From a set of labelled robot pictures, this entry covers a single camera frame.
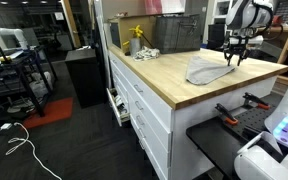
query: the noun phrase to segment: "red clamp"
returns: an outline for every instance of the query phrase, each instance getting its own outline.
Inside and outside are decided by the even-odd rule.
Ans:
[[[215,107],[222,115],[226,116],[225,122],[232,126],[236,126],[238,124],[238,120],[235,119],[232,114],[220,103],[218,103]]]
[[[269,110],[271,107],[268,103],[262,101],[257,96],[251,94],[251,93],[245,93],[243,96],[245,98],[244,105],[249,105],[250,101],[257,103],[257,107],[265,110]]]

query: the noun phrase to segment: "towel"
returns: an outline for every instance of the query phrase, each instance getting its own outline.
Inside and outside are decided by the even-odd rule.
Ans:
[[[195,85],[206,85],[234,71],[233,66],[216,64],[193,56],[188,65],[186,79]]]
[[[150,49],[146,46],[143,46],[142,50],[136,53],[136,56],[133,57],[135,61],[146,61],[150,59],[156,59],[160,55],[160,50]]]

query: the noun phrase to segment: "drawer handle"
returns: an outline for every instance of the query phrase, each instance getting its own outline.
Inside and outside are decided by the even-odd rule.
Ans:
[[[142,131],[142,129],[141,129],[141,128],[140,128],[140,129],[138,129],[138,131],[140,132],[140,134],[141,134],[142,138],[146,138],[146,136],[145,136],[145,134],[143,133],[143,131]]]
[[[141,145],[141,148],[142,148],[143,150],[145,150],[145,147],[143,146],[143,144],[142,144],[142,141],[141,141],[141,140],[139,140],[138,142],[140,143],[140,145]]]
[[[134,85],[134,88],[136,89],[137,92],[143,92],[143,90],[140,89],[140,87],[138,87],[138,85]]]
[[[143,110],[142,106],[140,105],[138,101],[136,101],[135,104],[139,110]]]
[[[141,119],[141,116],[136,116],[137,121],[140,123],[140,125],[144,125],[144,122]]]

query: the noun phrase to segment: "gray cloth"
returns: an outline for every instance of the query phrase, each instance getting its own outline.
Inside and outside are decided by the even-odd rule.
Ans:
[[[193,56],[187,68],[186,79],[192,84],[206,85],[234,71],[233,66],[216,64]]]

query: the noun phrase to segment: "wire basket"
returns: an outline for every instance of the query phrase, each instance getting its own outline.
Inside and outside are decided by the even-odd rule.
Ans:
[[[162,54],[200,50],[201,21],[199,15],[157,17],[156,48]]]

